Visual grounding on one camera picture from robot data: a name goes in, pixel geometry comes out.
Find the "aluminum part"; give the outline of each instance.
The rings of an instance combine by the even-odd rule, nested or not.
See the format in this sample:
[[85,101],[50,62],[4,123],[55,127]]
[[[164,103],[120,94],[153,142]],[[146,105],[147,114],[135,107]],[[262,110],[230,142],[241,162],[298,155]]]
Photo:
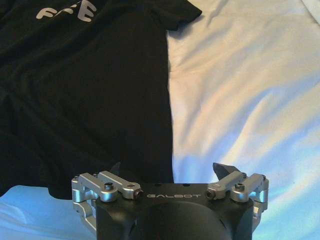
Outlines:
[[83,173],[71,180],[73,209],[80,214],[84,225],[97,234],[96,199],[105,203],[113,202],[120,191],[126,199],[137,199],[143,193],[140,184],[126,181],[108,171]]
[[73,209],[80,214],[84,225],[94,234],[97,234],[97,222],[93,216],[91,206],[86,202],[73,202]]
[[114,175],[109,171],[102,171],[98,175],[98,179],[103,182],[112,182],[113,186],[122,193],[125,199],[137,199],[143,192],[140,184],[136,182],[130,182],[122,179],[121,177]]
[[226,191],[229,191],[236,183],[242,182],[245,176],[240,171],[234,171],[222,178],[220,181],[209,183],[206,191],[206,197],[209,200],[223,199],[226,197]]

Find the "black fabric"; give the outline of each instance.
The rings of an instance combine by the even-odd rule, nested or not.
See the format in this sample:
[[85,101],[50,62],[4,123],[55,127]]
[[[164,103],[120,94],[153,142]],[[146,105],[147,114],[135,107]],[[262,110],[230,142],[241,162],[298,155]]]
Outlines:
[[0,0],[0,195],[76,174],[173,182],[166,30],[186,0]]

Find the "black plastic housing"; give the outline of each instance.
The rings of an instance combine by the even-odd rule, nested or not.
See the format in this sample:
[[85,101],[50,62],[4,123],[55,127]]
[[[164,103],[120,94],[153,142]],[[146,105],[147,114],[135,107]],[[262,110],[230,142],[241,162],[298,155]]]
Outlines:
[[97,240],[252,240],[253,201],[208,200],[207,186],[144,183],[137,200],[97,199]]

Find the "silver metal arm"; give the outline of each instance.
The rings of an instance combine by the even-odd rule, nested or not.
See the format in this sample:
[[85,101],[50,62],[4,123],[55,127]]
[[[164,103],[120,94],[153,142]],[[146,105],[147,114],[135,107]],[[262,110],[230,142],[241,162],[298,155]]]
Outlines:
[[80,214],[82,222],[93,234],[97,234],[93,208],[96,207],[95,200],[98,197],[102,202],[109,203],[117,199],[118,191],[125,199],[132,200],[136,200],[143,193],[140,184],[124,180],[108,171],[75,176],[71,186],[73,209]]
[[140,184],[130,182],[108,171],[102,171],[98,175],[98,179],[103,182],[112,182],[113,185],[122,193],[125,199],[136,199],[142,193]]
[[236,183],[243,181],[244,178],[245,176],[242,172],[234,171],[220,181],[209,183],[206,197],[210,200],[224,199],[226,197],[226,192],[230,191]]
[[268,209],[269,180],[261,174],[246,177],[245,173],[233,171],[218,182],[208,184],[206,197],[216,200],[226,197],[230,191],[230,198],[235,202],[245,203],[253,200],[252,232],[261,221],[262,213]]

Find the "black screw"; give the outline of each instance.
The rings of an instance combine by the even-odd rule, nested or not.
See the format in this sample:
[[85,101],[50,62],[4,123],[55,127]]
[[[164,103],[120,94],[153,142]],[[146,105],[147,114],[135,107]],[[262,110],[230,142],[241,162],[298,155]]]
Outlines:
[[110,190],[114,189],[114,184],[112,182],[107,182],[104,184],[104,189],[107,191],[110,191]]
[[212,191],[212,190],[207,190],[207,191],[205,192],[205,197],[206,197],[207,199],[209,199],[209,200],[214,199],[215,196],[216,196],[216,193],[215,193],[214,191]]
[[243,185],[242,183],[237,183],[234,185],[235,189],[242,192],[245,190],[245,185]]
[[144,191],[142,191],[141,189],[137,189],[134,191],[133,193],[133,199],[138,199],[141,198],[144,195]]

